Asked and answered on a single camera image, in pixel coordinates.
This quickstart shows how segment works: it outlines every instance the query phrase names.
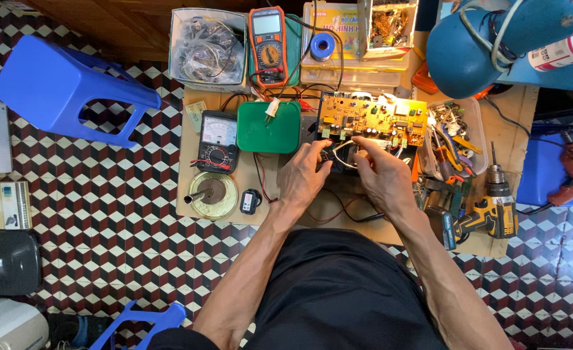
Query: red and white tiled floor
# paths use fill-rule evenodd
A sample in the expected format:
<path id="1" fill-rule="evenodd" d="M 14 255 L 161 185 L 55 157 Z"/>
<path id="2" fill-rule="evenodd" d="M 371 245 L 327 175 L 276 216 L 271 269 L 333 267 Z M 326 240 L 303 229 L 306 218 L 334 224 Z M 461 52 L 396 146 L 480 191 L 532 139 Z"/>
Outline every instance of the red and white tiled floor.
<path id="1" fill-rule="evenodd" d="M 52 19 L 0 7 L 0 71 L 24 34 L 97 52 Z M 151 311 L 178 302 L 189 326 L 255 227 L 176 215 L 183 86 L 166 75 L 166 62 L 124 67 L 163 99 L 137 126 L 133 149 L 45 133 L 9 113 L 14 171 L 0 179 L 29 182 L 42 244 L 44 283 L 30 301 L 49 313 L 97 316 L 116 316 L 131 299 Z M 127 108 L 93 101 L 84 113 L 110 131 Z M 520 227 L 505 258 L 451 255 L 510 336 L 529 347 L 573 347 L 573 207 L 522 216 Z M 407 259 L 403 247 L 389 249 Z M 145 334 L 129 324 L 122 343 Z"/>

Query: plastic bag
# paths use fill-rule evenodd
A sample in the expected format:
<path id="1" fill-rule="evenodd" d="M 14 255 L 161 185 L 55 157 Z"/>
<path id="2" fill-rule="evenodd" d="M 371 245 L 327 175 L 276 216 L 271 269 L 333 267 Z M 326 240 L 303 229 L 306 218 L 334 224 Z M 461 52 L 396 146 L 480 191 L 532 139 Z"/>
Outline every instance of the plastic bag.
<path id="1" fill-rule="evenodd" d="M 233 31 L 217 20 L 193 18 L 177 41 L 180 78 L 238 84 L 243 74 L 244 47 Z"/>

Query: circuit board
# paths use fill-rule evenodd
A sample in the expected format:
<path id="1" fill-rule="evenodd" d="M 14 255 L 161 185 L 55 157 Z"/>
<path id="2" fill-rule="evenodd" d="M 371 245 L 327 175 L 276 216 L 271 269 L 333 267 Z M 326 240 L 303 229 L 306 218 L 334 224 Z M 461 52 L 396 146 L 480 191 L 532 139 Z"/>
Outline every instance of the circuit board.
<path id="1" fill-rule="evenodd" d="M 352 136 L 388 141 L 392 147 L 423 146 L 427 103 L 412 99 L 372 101 L 349 93 L 323 91 L 317 117 L 317 139 Z"/>

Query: left hand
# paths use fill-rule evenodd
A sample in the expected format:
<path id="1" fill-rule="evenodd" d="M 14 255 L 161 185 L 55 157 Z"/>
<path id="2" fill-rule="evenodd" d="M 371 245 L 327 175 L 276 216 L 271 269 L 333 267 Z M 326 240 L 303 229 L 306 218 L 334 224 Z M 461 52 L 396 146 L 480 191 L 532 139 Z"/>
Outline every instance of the left hand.
<path id="1" fill-rule="evenodd" d="M 321 163 L 321 151 L 332 145 L 330 140 L 315 141 L 313 144 L 304 143 L 299 151 L 278 173 L 280 202 L 296 210 L 299 215 L 313 202 L 322 189 L 329 175 L 332 161 L 323 163 L 316 172 L 317 163 Z"/>

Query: green plastic container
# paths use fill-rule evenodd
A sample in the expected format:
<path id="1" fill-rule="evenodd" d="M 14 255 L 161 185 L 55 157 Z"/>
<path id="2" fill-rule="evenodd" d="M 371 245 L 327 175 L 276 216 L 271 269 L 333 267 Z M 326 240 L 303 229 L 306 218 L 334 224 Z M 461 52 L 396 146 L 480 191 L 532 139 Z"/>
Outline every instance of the green plastic container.
<path id="1" fill-rule="evenodd" d="M 269 102 L 244 102 L 237 111 L 237 146 L 242 151 L 291 153 L 299 146 L 301 105 L 280 102 L 275 118 L 265 121 Z"/>
<path id="2" fill-rule="evenodd" d="M 294 87 L 299 84 L 299 68 L 294 71 L 297 62 L 301 59 L 301 24 L 295 22 L 289 18 L 289 15 L 285 15 L 285 26 L 286 26 L 286 58 L 287 58 L 287 68 L 288 68 L 288 84 L 287 86 Z M 250 75 L 254 74 L 254 55 L 255 53 L 250 50 L 250 59 L 248 59 L 249 68 L 248 71 Z M 258 76 L 253 76 L 251 79 L 256 83 L 256 78 Z"/>

